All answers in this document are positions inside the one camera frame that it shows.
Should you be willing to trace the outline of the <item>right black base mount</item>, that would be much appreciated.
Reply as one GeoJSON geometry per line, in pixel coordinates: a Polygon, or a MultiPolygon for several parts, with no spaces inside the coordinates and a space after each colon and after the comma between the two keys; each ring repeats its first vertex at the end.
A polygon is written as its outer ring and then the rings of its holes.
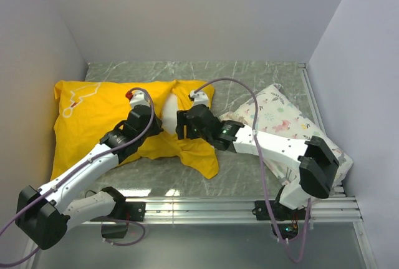
{"type": "MultiPolygon", "coordinates": [[[[276,201],[271,200],[271,209],[277,222],[278,230],[283,239],[293,241],[301,235],[299,221],[308,217],[307,209],[291,210],[283,205],[279,205],[276,201]]],[[[271,216],[266,207],[264,200],[256,200],[252,214],[257,221],[271,221],[271,216]]]]}

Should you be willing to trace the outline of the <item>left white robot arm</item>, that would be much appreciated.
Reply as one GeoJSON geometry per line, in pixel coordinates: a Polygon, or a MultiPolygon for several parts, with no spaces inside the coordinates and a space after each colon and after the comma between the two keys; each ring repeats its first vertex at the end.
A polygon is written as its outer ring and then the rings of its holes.
{"type": "Polygon", "coordinates": [[[136,105],[127,119],[107,132],[69,170],[39,189],[27,186],[18,196],[16,225],[42,250],[47,250],[77,225],[108,217],[128,219],[125,197],[113,187],[79,199],[78,194],[105,172],[135,154],[144,141],[162,131],[154,109],[136,105]]]}

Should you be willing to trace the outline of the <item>white pillow insert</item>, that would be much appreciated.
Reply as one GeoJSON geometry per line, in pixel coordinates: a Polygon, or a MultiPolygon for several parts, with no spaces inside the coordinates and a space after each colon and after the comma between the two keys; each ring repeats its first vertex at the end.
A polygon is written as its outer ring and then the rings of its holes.
{"type": "Polygon", "coordinates": [[[170,93],[162,109],[161,121],[163,129],[170,135],[176,134],[178,98],[170,93]]]}

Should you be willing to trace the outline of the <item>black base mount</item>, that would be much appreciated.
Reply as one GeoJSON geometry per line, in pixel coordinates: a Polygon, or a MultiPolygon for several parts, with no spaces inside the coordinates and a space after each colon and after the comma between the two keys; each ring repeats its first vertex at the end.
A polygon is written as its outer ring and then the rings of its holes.
{"type": "Polygon", "coordinates": [[[117,247],[127,247],[142,241],[146,235],[146,228],[142,224],[145,218],[145,202],[117,203],[110,215],[100,217],[102,240],[117,247]],[[138,227],[142,233],[132,242],[120,243],[115,240],[123,239],[128,235],[130,227],[138,227]]]}
{"type": "MultiPolygon", "coordinates": [[[[301,235],[299,221],[308,217],[307,209],[291,210],[283,205],[279,205],[276,201],[271,200],[271,209],[277,222],[278,230],[283,239],[293,241],[301,235]]],[[[252,214],[257,221],[271,221],[271,216],[266,207],[264,200],[256,200],[252,214]]]]}

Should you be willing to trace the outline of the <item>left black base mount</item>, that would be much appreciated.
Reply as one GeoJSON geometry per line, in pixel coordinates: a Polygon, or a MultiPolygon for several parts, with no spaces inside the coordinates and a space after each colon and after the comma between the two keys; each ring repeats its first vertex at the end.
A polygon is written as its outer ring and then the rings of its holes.
{"type": "Polygon", "coordinates": [[[110,215],[100,217],[102,240],[117,247],[127,247],[142,241],[146,235],[146,228],[142,224],[145,218],[145,202],[117,203],[110,215]],[[138,227],[142,233],[132,242],[120,243],[115,240],[123,239],[128,235],[130,227],[138,227]]]}

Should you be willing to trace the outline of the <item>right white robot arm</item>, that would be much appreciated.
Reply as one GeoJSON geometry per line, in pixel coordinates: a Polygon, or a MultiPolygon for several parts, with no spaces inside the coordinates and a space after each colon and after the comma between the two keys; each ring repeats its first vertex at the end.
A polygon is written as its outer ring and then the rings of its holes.
{"type": "Polygon", "coordinates": [[[256,155],[262,161],[279,162],[293,171],[293,179],[271,202],[270,217],[288,220],[310,199],[329,198],[339,161],[324,139],[289,139],[257,132],[240,122],[219,120],[203,104],[179,110],[176,117],[178,139],[201,138],[217,150],[256,155]]]}

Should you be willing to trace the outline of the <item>yellow cartoon pillowcase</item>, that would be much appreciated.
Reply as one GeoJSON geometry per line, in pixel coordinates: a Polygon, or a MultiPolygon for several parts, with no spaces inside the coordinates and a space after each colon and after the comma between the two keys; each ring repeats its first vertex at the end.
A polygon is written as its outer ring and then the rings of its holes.
{"type": "MultiPolygon", "coordinates": [[[[59,103],[59,116],[54,125],[55,156],[52,179],[57,178],[87,155],[106,132],[127,118],[130,106],[125,97],[134,87],[146,89],[155,104],[155,114],[161,119],[169,95],[177,98],[179,110],[191,107],[189,94],[204,85],[204,81],[155,81],[149,83],[59,81],[54,96],[59,103]]],[[[219,172],[214,148],[202,139],[177,138],[163,131],[149,137],[138,152],[127,158],[133,162],[140,158],[158,159],[179,157],[182,164],[197,170],[207,179],[219,172]]]]}

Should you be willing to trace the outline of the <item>aluminium mounting rail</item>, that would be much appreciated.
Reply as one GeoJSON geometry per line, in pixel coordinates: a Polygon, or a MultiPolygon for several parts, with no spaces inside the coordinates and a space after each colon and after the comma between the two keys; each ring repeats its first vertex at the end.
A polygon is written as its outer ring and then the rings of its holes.
{"type": "MultiPolygon", "coordinates": [[[[131,197],[132,215],[142,213],[145,224],[269,223],[267,208],[258,197],[131,197]]],[[[332,197],[312,203],[312,223],[362,222],[353,197],[332,197]]]]}

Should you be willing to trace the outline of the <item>aluminium side rail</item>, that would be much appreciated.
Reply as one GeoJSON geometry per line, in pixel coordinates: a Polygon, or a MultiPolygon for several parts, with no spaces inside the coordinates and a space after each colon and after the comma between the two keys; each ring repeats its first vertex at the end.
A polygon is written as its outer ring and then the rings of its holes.
{"type": "Polygon", "coordinates": [[[307,95],[307,98],[309,101],[311,113],[313,116],[313,122],[324,134],[327,134],[325,131],[325,128],[324,128],[324,124],[322,121],[322,117],[321,117],[319,108],[317,106],[314,92],[312,90],[309,75],[307,72],[307,64],[306,63],[298,63],[298,68],[299,68],[300,76],[302,78],[302,82],[305,87],[305,92],[306,92],[306,95],[307,95]]]}

